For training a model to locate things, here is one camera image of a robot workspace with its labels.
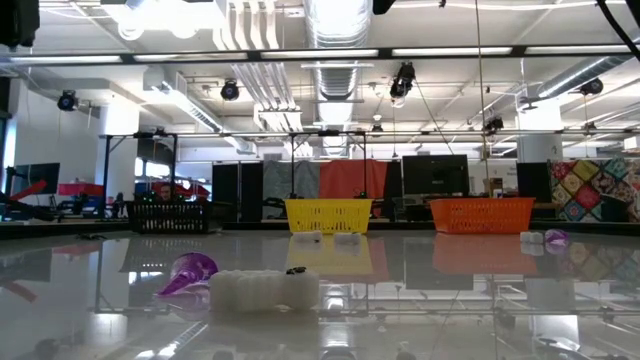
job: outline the red fabric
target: red fabric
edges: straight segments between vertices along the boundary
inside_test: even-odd
[[[384,197],[387,163],[367,161],[367,195],[370,199]],[[320,199],[353,199],[364,191],[364,162],[334,160],[320,166]]]
[[[59,184],[58,194],[62,196],[75,196],[87,194],[89,196],[102,196],[104,186],[96,184]]]
[[[168,182],[154,182],[153,185],[151,185],[151,189],[156,193],[159,193],[163,186],[171,186],[171,184]],[[176,184],[176,194],[186,197],[191,197],[191,195],[209,196],[209,190],[205,189],[202,185],[197,184],[191,185],[189,189],[186,189],[180,184]]]

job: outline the purple funnel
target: purple funnel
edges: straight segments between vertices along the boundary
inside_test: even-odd
[[[218,272],[218,266],[207,255],[188,253],[176,259],[171,267],[171,281],[160,290],[158,296],[166,296],[184,289],[186,286],[209,278]]]

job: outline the colorful quilt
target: colorful quilt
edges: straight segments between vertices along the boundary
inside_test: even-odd
[[[640,161],[578,160],[550,162],[553,202],[562,205],[561,219],[575,222],[600,222],[600,195],[611,195],[629,204],[630,218],[636,214],[640,191]]]

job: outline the yellow basket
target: yellow basket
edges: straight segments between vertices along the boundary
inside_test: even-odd
[[[373,199],[285,200],[291,232],[366,233]]]

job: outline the wall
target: wall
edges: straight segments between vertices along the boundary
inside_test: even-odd
[[[59,183],[75,178],[94,182],[100,121],[87,114],[60,111],[53,100],[28,90],[13,80],[10,112],[14,117],[13,165],[60,163]],[[56,201],[64,198],[56,196]],[[23,202],[48,204],[47,196],[29,196]]]

